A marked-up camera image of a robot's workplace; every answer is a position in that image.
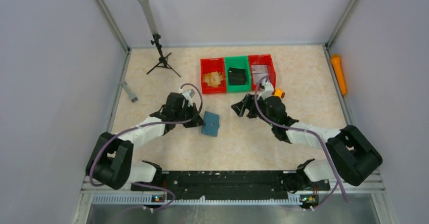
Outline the blue card holder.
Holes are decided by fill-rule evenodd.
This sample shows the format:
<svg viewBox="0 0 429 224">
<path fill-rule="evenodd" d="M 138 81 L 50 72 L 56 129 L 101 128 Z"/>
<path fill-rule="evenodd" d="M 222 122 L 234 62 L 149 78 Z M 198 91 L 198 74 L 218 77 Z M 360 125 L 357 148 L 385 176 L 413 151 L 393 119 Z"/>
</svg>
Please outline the blue card holder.
<svg viewBox="0 0 429 224">
<path fill-rule="evenodd" d="M 218 114 L 205 111 L 203 117 L 204 125 L 201 133 L 206 136 L 217 137 L 220 128 L 220 116 Z"/>
</svg>

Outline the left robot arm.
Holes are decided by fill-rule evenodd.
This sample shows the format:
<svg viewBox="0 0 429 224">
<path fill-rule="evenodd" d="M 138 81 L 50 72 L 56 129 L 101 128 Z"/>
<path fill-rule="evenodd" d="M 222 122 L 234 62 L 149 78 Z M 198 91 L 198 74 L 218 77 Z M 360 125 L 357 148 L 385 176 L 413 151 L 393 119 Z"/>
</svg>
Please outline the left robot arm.
<svg viewBox="0 0 429 224">
<path fill-rule="evenodd" d="M 192 89 L 170 93 L 166 103 L 136 126 L 119 133 L 100 134 L 86 167 L 90 184 L 114 190 L 126 183 L 152 183 L 160 167 L 148 161 L 133 165 L 133 151 L 172 131 L 176 125 L 185 128 L 202 126 L 201 107 L 193 102 Z"/>
</svg>

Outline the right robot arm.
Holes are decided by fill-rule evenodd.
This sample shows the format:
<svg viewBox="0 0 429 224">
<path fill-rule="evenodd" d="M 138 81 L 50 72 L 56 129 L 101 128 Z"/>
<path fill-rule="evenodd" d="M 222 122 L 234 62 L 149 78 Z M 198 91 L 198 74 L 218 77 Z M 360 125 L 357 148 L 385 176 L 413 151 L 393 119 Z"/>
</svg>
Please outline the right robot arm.
<svg viewBox="0 0 429 224">
<path fill-rule="evenodd" d="M 323 128 L 301 122 L 287 114 L 277 96 L 246 94 L 231 108 L 239 117 L 259 118 L 269 124 L 279 141 L 322 150 L 325 160 L 308 160 L 297 169 L 307 181 L 335 178 L 359 186 L 383 163 L 380 153 L 356 126 Z"/>
</svg>

